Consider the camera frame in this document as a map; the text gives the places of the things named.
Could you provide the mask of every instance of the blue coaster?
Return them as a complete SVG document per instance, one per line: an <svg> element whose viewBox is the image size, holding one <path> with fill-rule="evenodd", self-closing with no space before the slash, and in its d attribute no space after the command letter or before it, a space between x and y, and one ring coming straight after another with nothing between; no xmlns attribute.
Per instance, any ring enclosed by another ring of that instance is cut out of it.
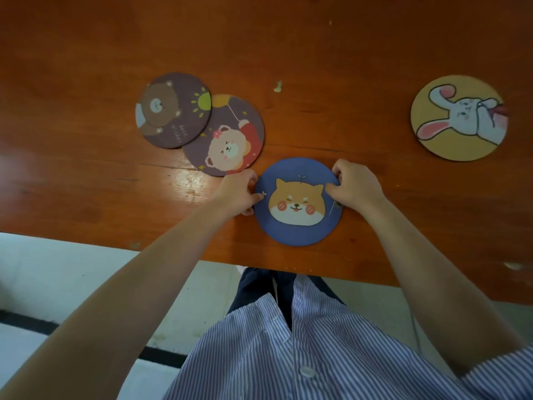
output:
<svg viewBox="0 0 533 400"><path fill-rule="evenodd" d="M338 185L322 163L295 157L271 165L257 181L255 192L265 198L254 206L261 228L277 242L306 246L330 234L341 218L342 206L324 188Z"/></svg>

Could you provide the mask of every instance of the blue striped shirt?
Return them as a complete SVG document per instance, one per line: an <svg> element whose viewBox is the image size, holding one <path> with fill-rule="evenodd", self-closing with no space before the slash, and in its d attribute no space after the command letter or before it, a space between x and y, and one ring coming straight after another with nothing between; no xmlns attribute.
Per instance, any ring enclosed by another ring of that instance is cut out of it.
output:
<svg viewBox="0 0 533 400"><path fill-rule="evenodd" d="M532 399L533 348L451 379L298 275L292 333L267 294L211 327L164 396L215 398Z"/></svg>

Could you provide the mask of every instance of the sun illustration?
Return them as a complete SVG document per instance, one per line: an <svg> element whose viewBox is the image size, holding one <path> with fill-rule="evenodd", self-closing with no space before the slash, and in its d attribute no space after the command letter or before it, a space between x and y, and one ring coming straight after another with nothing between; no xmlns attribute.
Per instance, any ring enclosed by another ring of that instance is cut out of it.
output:
<svg viewBox="0 0 533 400"><path fill-rule="evenodd" d="M198 104L197 108L194 108L192 112L198 112L199 109L202 111L209 111L211 109L211 95L209 91L205 91L205 88L202 87L202 94L195 93L195 96L198 97L197 100L191 101L193 104ZM200 118L203 117L203 112L200 112Z"/></svg>

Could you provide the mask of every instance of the left hand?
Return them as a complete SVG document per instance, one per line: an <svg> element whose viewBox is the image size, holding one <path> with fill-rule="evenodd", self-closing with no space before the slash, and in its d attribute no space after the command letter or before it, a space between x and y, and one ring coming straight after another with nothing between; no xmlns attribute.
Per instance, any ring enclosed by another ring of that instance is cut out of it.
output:
<svg viewBox="0 0 533 400"><path fill-rule="evenodd" d="M254 214L253 205L261 201L263 194L251 194L248 187L253 187L258 177L254 170L247 168L238 173L226 175L213 194L213 201L217 201L231 217L239 213L250 216Z"/></svg>

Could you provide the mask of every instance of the dark pants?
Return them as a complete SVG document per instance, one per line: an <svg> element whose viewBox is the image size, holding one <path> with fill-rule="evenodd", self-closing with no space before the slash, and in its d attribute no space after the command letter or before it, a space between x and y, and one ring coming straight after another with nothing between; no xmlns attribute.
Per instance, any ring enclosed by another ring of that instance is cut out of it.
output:
<svg viewBox="0 0 533 400"><path fill-rule="evenodd" d="M296 279L296 274L293 274L292 272L271 271L262 268L246 268L241 276L239 287L237 288L237 294L235 295L235 299L233 300L233 304L231 304L228 314L246 306L247 304L255 302L267 293L270 293L272 297L275 298L276 294L274 292L272 278L274 278L278 286L279 309L283 313L287 325L292 329L293 285L294 280ZM322 278L319 276L309 276L309 279L314 283L318 290L325 293L330 298L336 299L344 304Z"/></svg>

